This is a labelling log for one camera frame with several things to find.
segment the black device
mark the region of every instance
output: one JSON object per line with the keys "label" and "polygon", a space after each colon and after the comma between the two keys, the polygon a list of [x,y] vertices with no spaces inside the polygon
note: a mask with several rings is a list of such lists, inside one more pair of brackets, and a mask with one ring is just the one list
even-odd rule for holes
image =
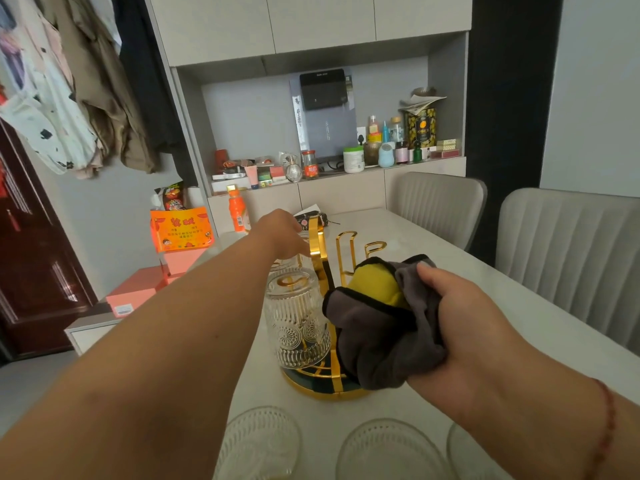
{"label": "black device", "polygon": [[342,106],[348,100],[343,69],[300,74],[300,88],[306,111]]}

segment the white jar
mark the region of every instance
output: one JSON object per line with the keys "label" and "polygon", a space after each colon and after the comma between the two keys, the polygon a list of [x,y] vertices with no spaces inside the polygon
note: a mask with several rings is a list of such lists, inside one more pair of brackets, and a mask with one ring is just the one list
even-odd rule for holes
{"label": "white jar", "polygon": [[347,173],[357,173],[364,170],[364,148],[354,146],[345,148],[342,155],[344,156],[344,170]]}

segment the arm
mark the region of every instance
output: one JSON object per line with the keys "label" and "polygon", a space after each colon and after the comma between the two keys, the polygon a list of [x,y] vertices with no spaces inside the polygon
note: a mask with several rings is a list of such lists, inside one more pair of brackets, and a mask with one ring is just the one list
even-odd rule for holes
{"label": "arm", "polygon": [[[419,272],[443,297],[450,357],[409,384],[514,478],[585,479],[607,420],[596,382],[529,345],[475,284],[441,269]],[[640,471],[640,407],[619,395],[614,403],[612,449],[597,478],[632,478]]]}
{"label": "arm", "polygon": [[0,441],[7,479],[211,478],[277,258],[309,254],[289,213],[160,291]]}

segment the dining table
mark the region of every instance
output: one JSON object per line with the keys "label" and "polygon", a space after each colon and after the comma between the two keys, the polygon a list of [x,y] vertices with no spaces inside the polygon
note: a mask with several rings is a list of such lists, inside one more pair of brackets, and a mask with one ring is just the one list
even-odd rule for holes
{"label": "dining table", "polygon": [[[365,259],[364,245],[374,241],[387,243],[384,249],[374,254],[385,260],[399,262],[426,254],[437,267],[480,286],[517,331],[540,351],[587,376],[601,379],[613,390],[640,403],[640,357],[507,275],[386,209],[334,214],[329,215],[328,220],[324,235],[336,286],[340,284],[336,237],[341,232],[352,230],[358,233],[355,238],[356,262]],[[238,233],[218,236],[215,245],[194,266],[215,256],[242,236]],[[340,250],[345,269],[352,271],[347,236],[341,240]],[[522,364],[522,373],[527,373],[526,364]],[[350,401],[321,401],[293,389],[285,382],[269,346],[264,320],[260,321],[253,339],[228,418],[232,420],[258,406],[277,406],[297,421],[302,445],[292,477],[295,479],[334,478],[340,446],[348,434],[362,423],[378,418],[392,418],[413,425],[446,458],[451,419],[425,402],[407,384]]]}

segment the wall outlet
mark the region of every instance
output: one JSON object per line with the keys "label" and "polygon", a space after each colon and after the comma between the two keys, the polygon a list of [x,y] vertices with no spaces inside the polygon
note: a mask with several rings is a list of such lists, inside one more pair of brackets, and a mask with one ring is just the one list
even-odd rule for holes
{"label": "wall outlet", "polygon": [[367,140],[367,127],[366,126],[358,126],[358,144],[364,144]]}

